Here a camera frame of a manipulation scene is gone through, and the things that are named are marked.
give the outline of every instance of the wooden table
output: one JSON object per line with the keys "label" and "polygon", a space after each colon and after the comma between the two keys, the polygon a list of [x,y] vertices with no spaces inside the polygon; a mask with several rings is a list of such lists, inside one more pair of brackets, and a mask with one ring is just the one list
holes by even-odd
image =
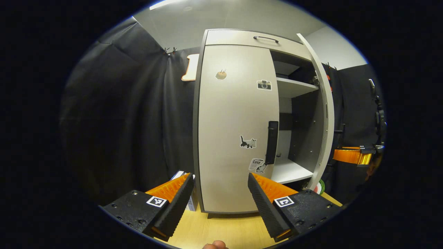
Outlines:
{"label": "wooden table", "polygon": [[[342,206],[326,193],[321,196]],[[258,213],[208,214],[200,212],[199,205],[195,212],[185,210],[174,235],[166,243],[183,249],[200,249],[214,240],[224,241],[229,249],[258,249],[277,244]]]}

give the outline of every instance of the white shelf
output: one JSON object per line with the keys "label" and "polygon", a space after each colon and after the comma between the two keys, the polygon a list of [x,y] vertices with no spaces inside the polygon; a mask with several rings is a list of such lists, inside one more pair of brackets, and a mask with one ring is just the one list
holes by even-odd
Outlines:
{"label": "white shelf", "polygon": [[297,97],[319,89],[318,86],[279,77],[277,77],[277,87],[278,96],[284,98]]}
{"label": "white shelf", "polygon": [[276,157],[271,180],[283,184],[303,180],[311,176],[312,172],[288,158]]}

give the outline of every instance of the cabinet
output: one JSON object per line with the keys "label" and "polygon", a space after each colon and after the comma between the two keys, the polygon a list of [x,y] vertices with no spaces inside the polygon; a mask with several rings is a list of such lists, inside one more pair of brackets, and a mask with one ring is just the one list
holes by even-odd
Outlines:
{"label": "cabinet", "polygon": [[[249,172],[279,183],[310,179],[310,189],[323,174],[332,145],[332,95],[318,57],[300,34],[298,38],[205,31],[193,120],[195,179],[203,212],[257,211],[247,187]],[[282,75],[277,67],[286,64],[297,70]],[[312,74],[318,76],[318,86],[307,84]],[[302,96],[308,96],[308,106],[297,100]],[[277,133],[270,121],[283,127],[282,112],[290,113],[292,124]]]}

